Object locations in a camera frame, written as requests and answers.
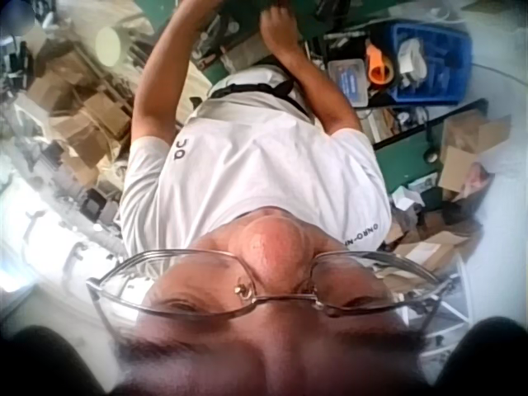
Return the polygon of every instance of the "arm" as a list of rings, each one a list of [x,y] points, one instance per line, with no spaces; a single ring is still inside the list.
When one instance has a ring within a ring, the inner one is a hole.
[[[184,0],[148,59],[134,103],[132,142],[154,136],[172,144],[175,114],[203,22],[223,0]]]
[[[271,53],[304,89],[313,113],[328,135],[344,128],[361,131],[360,120],[348,99],[299,47],[297,22],[288,7],[274,6],[265,10],[261,15],[261,33]]]

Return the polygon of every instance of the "black strap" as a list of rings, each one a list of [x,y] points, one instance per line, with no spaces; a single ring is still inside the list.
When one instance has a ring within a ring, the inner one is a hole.
[[[294,89],[294,81],[293,80],[286,80],[284,82],[281,82],[276,87],[272,87],[268,84],[231,84],[228,85],[226,88],[219,89],[218,91],[215,91],[212,93],[211,98],[212,99],[220,99],[222,97],[226,97],[227,95],[231,95],[232,93],[243,93],[243,92],[264,92],[268,95],[273,95],[274,97],[281,99],[283,101],[287,101],[290,103],[293,107],[295,107],[298,111],[303,113],[305,116],[309,118],[308,112],[297,102],[294,98],[290,97],[291,91]]]

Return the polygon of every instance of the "blue storage bin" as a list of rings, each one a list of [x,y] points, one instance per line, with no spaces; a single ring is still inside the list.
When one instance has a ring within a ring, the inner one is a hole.
[[[416,23],[395,23],[389,28],[392,50],[398,58],[400,45],[412,38],[422,42],[427,77],[418,87],[394,87],[397,102],[460,102],[471,74],[472,42],[464,32]]]

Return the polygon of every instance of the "logo on shirt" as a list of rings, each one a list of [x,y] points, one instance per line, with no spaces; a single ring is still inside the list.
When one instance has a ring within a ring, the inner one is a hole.
[[[187,151],[184,150],[185,146],[187,146],[187,139],[183,140],[182,142],[176,142],[176,152],[174,153],[174,161],[177,161],[178,159],[182,159],[186,156]]]
[[[362,233],[358,233],[354,238],[348,239],[347,241],[345,241],[345,245],[350,246],[358,241],[361,241],[364,238],[368,238],[371,234],[374,233],[374,231],[377,231],[378,228],[379,228],[379,225],[374,224],[372,227],[367,228]]]

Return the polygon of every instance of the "eyeglasses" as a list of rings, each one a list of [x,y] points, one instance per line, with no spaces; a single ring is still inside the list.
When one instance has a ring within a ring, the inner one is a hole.
[[[292,294],[260,295],[251,268],[230,253],[162,250],[132,257],[87,287],[103,323],[116,333],[116,324],[133,328],[140,314],[230,320],[272,301],[305,302],[332,318],[424,310],[432,296],[441,302],[450,280],[390,253],[330,252],[313,259]],[[422,292],[401,298],[415,289]]]

